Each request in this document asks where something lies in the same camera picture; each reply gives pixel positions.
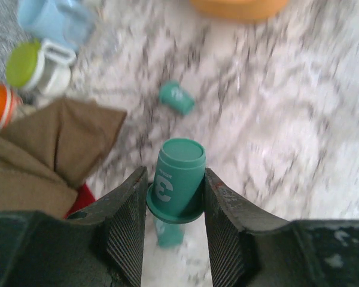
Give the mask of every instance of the printed number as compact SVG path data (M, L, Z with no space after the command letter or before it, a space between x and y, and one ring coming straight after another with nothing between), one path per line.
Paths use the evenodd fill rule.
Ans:
M179 89L179 88L174 88L172 90L172 97L175 99L175 100L182 100L184 95L182 94L182 91Z
M168 202L171 199L171 197L165 195L165 189L173 191L173 185L166 178L157 175L156 195L160 200Z

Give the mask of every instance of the brown fabric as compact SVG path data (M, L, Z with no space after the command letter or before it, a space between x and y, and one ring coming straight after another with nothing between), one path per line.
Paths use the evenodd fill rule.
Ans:
M108 155L126 112L68 99L0 132L0 210L63 217L79 187Z

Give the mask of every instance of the teal stacking cup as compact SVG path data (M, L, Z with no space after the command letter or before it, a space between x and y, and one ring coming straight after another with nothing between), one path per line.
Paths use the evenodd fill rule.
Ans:
M147 205L153 215L170 224L184 224L200 217L205 167L206 154L201 144L184 138L166 141L148 190Z
M154 218L154 226L157 234L157 244L161 248L174 248L182 244L184 241L183 224L169 224L158 218Z
M195 105L194 99L175 81L167 82L161 87L159 98L161 103L169 105L182 115L189 114Z

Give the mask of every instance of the light blue cup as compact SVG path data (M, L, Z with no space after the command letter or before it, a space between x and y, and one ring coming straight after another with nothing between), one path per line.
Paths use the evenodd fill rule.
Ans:
M78 0L20 0L17 22L38 39L78 51L93 32L96 16Z

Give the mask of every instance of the small teal cup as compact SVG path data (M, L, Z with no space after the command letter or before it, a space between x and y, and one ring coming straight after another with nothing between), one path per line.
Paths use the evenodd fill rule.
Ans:
M165 223L185 224L203 213L206 153L191 139L175 138L161 147L147 205Z
M78 51L94 29L95 17L78 0L21 0L17 22L38 39Z
M158 218L154 218L153 221L158 246L161 248L174 248L182 244L185 235L183 225L165 223Z
M161 103L169 105L182 115L189 114L195 105L194 99L175 81L167 82L161 87L159 98Z

